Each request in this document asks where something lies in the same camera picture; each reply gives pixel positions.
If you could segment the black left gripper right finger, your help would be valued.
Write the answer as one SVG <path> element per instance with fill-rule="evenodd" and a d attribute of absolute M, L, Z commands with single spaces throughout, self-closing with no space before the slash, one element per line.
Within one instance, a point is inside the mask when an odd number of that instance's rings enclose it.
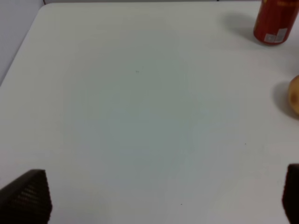
<path fill-rule="evenodd" d="M 299 165 L 290 164 L 285 177 L 282 205 L 291 224 L 299 224 Z"/>

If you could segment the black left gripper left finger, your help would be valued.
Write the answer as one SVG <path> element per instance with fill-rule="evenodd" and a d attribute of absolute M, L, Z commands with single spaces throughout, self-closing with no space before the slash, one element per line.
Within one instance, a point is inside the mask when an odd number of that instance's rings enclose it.
<path fill-rule="evenodd" d="M 32 169 L 0 190 L 2 224 L 47 224 L 52 212 L 45 170 Z"/>

